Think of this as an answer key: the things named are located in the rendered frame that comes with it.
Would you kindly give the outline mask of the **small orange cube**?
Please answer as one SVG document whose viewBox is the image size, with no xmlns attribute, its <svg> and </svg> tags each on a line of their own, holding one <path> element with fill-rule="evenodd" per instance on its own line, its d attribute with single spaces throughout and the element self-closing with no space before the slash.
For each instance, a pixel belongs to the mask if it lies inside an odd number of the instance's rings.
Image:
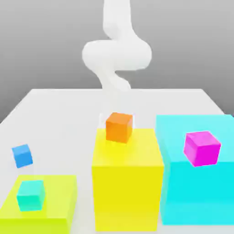
<svg viewBox="0 0 234 234">
<path fill-rule="evenodd" d="M 127 143 L 132 131 L 132 115 L 113 112 L 106 120 L 106 140 Z"/>
</svg>

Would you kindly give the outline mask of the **small magenta cube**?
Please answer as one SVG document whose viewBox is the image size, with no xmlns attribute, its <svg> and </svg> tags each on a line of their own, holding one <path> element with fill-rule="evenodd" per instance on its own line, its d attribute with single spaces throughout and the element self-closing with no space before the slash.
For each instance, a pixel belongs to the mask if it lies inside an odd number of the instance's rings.
<svg viewBox="0 0 234 234">
<path fill-rule="evenodd" d="M 186 133 L 184 154 L 194 167 L 215 165 L 221 145 L 209 131 Z"/>
</svg>

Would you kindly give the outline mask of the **small blue cube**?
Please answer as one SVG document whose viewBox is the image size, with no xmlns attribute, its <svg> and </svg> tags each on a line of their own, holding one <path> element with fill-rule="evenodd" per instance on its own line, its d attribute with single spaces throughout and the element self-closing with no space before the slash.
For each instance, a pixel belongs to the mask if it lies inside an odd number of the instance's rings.
<svg viewBox="0 0 234 234">
<path fill-rule="evenodd" d="M 32 154 L 27 144 L 12 148 L 17 168 L 33 164 Z"/>
</svg>

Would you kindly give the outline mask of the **small teal cube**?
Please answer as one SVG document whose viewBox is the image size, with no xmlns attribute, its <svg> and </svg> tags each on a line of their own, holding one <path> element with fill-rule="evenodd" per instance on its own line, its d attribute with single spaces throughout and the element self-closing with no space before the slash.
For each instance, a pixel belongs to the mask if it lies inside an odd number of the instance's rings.
<svg viewBox="0 0 234 234">
<path fill-rule="evenodd" d="M 16 197 L 21 212 L 42 210 L 45 200 L 43 180 L 22 181 Z"/>
</svg>

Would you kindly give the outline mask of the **large yellow box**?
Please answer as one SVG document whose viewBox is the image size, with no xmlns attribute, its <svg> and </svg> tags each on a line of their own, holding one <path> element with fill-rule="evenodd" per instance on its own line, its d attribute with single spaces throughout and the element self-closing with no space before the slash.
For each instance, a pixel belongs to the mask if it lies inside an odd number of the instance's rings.
<svg viewBox="0 0 234 234">
<path fill-rule="evenodd" d="M 91 168 L 96 231 L 157 230 L 164 163 L 153 129 L 124 144 L 99 128 Z"/>
</svg>

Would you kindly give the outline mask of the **large cyan box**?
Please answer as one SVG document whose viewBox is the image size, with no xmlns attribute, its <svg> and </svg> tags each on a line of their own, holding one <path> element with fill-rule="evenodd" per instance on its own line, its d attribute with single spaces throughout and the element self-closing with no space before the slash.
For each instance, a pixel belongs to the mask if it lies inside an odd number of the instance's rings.
<svg viewBox="0 0 234 234">
<path fill-rule="evenodd" d="M 183 149 L 186 133 L 210 131 L 221 142 L 215 165 L 194 167 Z M 164 162 L 160 214 L 164 225 L 234 225 L 234 117 L 157 115 Z"/>
</svg>

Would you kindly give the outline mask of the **large lime box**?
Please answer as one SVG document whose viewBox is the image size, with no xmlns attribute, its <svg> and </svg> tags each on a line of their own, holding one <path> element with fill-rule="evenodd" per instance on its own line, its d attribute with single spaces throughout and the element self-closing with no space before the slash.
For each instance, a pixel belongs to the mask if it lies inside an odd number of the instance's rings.
<svg viewBox="0 0 234 234">
<path fill-rule="evenodd" d="M 22 212 L 17 192 L 23 181 L 42 180 L 42 210 Z M 70 234 L 77 201 L 75 175 L 19 175 L 0 208 L 0 234 Z"/>
</svg>

